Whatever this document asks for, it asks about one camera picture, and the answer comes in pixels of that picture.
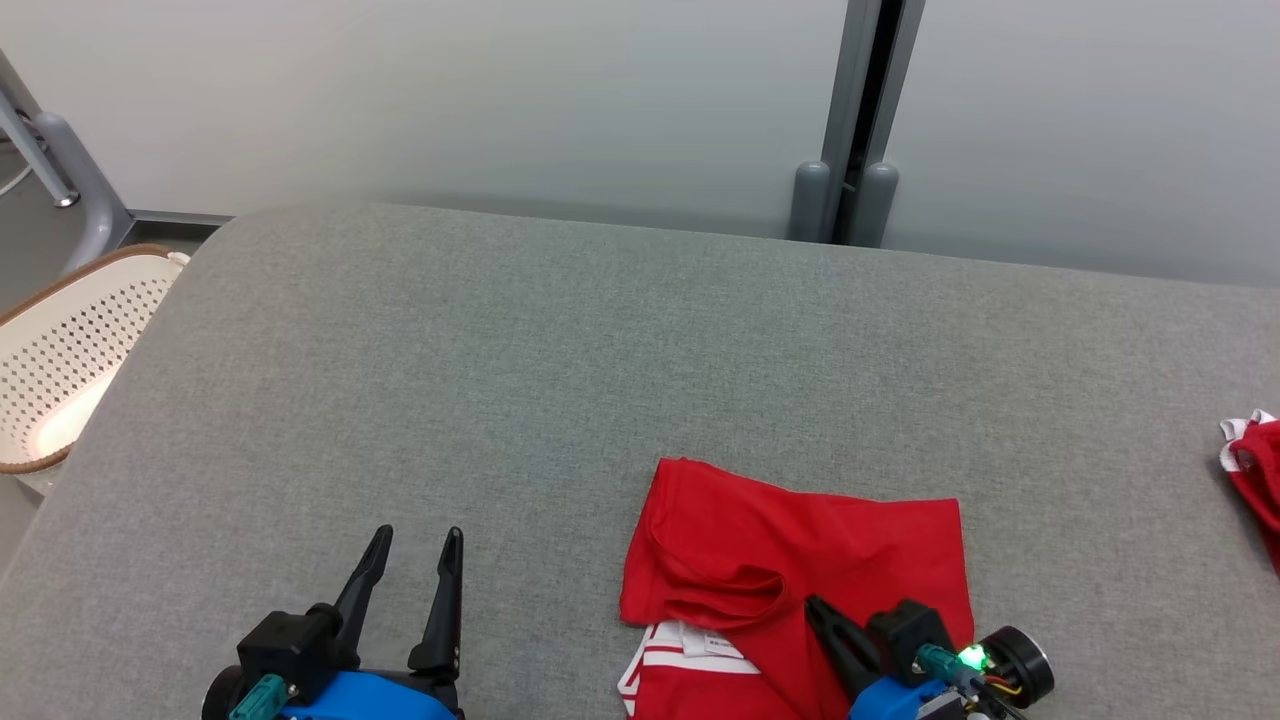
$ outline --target floor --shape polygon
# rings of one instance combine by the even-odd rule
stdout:
[[[0,187],[27,163],[9,143],[0,143]],[[84,224],[84,211],[54,208],[35,174],[0,197],[0,314],[58,279]],[[200,243],[148,236],[147,242],[195,252]],[[8,475],[0,475],[0,575],[40,507],[40,496]]]

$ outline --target red t-shirt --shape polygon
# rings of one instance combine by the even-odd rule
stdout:
[[[797,720],[795,711],[773,692],[759,669],[718,646],[695,652],[686,647],[682,623],[650,625],[631,665],[618,683],[627,715],[634,720]]]
[[[1222,468],[1253,511],[1271,566],[1280,575],[1280,423],[1254,410],[1249,420],[1224,420],[1222,432]]]
[[[623,570],[625,623],[719,630],[799,717],[835,720],[849,700],[805,621],[812,593],[859,624],[909,597],[970,643],[956,501],[795,493],[705,462],[658,462]]]

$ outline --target green led light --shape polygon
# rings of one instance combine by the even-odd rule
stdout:
[[[979,673],[986,670],[987,666],[991,664],[991,660],[987,659],[987,651],[983,650],[980,644],[972,644],[961,650],[959,653],[956,653],[956,656],[960,659],[960,662],[964,662],[965,665],[973,667],[974,670],[978,670]]]

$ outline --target perforated basket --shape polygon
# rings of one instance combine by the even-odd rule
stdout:
[[[159,245],[125,247],[0,318],[0,474],[67,457],[187,260]]]

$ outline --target gray fabric surface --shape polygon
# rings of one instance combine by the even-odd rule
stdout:
[[[401,667],[467,533],[465,707],[620,717],[660,455],[956,496],[1033,719],[1266,717],[1280,582],[1215,470],[1280,409],[1280,293],[397,206],[233,222],[138,342],[0,587],[0,716],[192,717],[265,612],[396,525]]]

